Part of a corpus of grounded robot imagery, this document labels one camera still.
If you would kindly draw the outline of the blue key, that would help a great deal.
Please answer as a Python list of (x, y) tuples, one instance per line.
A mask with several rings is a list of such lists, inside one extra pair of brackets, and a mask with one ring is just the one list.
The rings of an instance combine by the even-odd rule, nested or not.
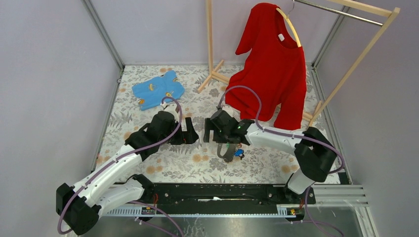
[(244, 150), (243, 149), (238, 149), (235, 153), (234, 153), (235, 157), (239, 157), (240, 160), (242, 160), (245, 155), (244, 155)]

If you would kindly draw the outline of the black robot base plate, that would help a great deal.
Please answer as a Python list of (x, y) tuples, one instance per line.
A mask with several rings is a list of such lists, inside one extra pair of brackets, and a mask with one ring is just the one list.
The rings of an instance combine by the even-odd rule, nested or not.
[(295, 194), (282, 185), (153, 183), (142, 174), (132, 175), (145, 188), (139, 202), (153, 204), (169, 215), (277, 214), (278, 205), (299, 209), (315, 204), (309, 194)]

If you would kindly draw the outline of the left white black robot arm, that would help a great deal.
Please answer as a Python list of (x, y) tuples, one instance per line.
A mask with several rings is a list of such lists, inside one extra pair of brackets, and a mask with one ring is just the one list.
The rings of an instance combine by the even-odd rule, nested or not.
[(139, 200), (147, 203), (153, 190), (146, 183), (134, 180), (112, 191), (111, 186), (131, 168), (155, 154), (162, 144), (193, 144), (199, 136), (192, 119), (185, 118), (186, 130), (181, 129), (181, 113), (159, 111), (151, 122), (132, 133), (121, 148), (97, 170), (70, 186), (63, 183), (56, 190), (56, 212), (62, 224), (77, 235), (87, 233), (100, 217), (127, 202)]

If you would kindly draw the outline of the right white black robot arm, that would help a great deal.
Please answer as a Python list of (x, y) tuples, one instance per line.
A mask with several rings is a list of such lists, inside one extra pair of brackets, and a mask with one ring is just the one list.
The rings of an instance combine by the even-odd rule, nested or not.
[(314, 183), (323, 183), (338, 157), (337, 150), (316, 128), (284, 130), (263, 127), (257, 121), (237, 121), (225, 110), (219, 109), (205, 119), (204, 142), (266, 146), (293, 155), (299, 169), (291, 175), (283, 190), (284, 199), (298, 202), (306, 189)]

